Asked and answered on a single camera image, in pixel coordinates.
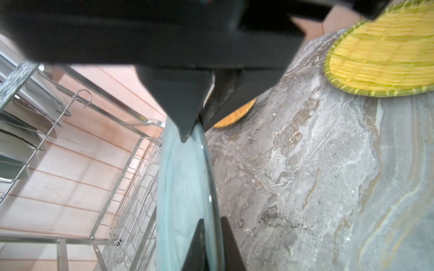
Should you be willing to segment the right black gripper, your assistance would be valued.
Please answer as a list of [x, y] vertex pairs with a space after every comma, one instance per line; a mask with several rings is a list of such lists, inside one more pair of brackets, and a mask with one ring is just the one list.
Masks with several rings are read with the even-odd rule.
[[140, 81], [186, 142], [199, 113], [208, 131], [280, 81], [305, 36], [292, 17], [323, 21], [335, 5], [2, 1], [1, 28], [34, 61], [139, 64]]

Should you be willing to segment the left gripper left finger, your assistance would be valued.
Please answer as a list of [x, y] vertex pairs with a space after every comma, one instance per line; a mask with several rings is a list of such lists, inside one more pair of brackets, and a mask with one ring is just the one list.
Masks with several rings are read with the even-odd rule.
[[205, 225], [203, 219], [198, 221], [182, 271], [208, 271], [206, 256]]

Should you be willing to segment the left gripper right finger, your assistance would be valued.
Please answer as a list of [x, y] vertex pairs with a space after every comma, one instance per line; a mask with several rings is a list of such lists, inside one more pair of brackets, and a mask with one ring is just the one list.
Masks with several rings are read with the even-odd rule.
[[247, 271], [235, 236], [226, 217], [221, 217], [226, 271]]

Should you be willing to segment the orange woven plate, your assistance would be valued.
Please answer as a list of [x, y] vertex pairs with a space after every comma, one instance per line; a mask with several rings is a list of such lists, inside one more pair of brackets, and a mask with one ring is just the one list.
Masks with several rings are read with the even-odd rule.
[[237, 121], [239, 121], [242, 117], [244, 117], [252, 109], [252, 107], [255, 105], [257, 99], [258, 98], [254, 98], [253, 100], [251, 100], [247, 104], [243, 105], [242, 107], [240, 107], [239, 109], [237, 109], [233, 113], [229, 114], [228, 116], [223, 118], [221, 121], [216, 123], [214, 125], [214, 127], [215, 128], [223, 128], [223, 127], [235, 124]]

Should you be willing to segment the grey green plain plate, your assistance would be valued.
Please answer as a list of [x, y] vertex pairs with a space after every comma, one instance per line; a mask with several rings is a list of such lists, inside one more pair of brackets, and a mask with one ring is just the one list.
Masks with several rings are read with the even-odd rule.
[[157, 269], [182, 269], [198, 221], [203, 219], [209, 270], [225, 270], [217, 191], [202, 124], [197, 123], [182, 142], [176, 125], [167, 118], [157, 195]]

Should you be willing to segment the stainless steel dish rack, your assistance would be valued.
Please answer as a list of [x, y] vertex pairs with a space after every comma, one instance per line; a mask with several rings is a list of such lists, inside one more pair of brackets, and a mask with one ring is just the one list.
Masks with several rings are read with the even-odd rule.
[[97, 239], [110, 226], [130, 185], [138, 179], [161, 128], [140, 121], [165, 121], [166, 114], [131, 66], [73, 65], [58, 71], [59, 83], [92, 100], [72, 102], [57, 136], [48, 138], [30, 176], [1, 204], [1, 234]]

